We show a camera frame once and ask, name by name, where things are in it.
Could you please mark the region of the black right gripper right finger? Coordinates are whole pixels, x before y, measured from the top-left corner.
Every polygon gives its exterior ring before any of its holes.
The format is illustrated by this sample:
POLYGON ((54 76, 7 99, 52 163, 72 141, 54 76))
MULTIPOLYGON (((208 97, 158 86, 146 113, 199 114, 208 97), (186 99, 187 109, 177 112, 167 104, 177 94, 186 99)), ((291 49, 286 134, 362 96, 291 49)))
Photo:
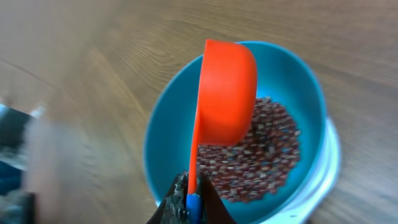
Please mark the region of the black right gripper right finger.
POLYGON ((214 188, 209 175, 201 173, 199 178, 202 224, 236 224, 214 188))

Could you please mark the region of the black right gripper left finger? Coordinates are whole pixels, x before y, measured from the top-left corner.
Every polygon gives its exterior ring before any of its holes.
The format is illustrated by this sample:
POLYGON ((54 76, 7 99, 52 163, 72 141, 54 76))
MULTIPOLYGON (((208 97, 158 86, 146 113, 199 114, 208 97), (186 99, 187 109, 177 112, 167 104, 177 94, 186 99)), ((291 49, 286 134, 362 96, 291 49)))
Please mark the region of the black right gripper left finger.
POLYGON ((184 224, 188 223, 185 208, 188 187, 188 173, 177 174, 165 197, 161 201, 147 224, 184 224))

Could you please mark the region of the red measuring scoop blue handle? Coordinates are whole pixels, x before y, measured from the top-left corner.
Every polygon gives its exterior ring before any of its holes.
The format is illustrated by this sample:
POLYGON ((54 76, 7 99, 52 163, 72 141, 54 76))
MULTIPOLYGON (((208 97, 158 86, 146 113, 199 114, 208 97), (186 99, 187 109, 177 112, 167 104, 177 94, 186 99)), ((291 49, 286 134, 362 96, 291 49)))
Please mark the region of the red measuring scoop blue handle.
POLYGON ((203 144, 233 146, 246 135, 257 91, 257 67, 244 45, 206 40, 201 63, 193 127, 186 209, 190 223, 199 223, 197 152, 203 144))

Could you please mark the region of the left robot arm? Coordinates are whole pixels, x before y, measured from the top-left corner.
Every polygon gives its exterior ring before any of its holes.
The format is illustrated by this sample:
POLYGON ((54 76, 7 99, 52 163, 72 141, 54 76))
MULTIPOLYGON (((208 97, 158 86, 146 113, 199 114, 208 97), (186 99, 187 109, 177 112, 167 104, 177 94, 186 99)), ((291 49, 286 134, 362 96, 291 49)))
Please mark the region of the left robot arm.
POLYGON ((1 224, 36 223, 37 197, 23 189, 22 176, 27 169, 25 132, 40 115, 1 105, 1 224))

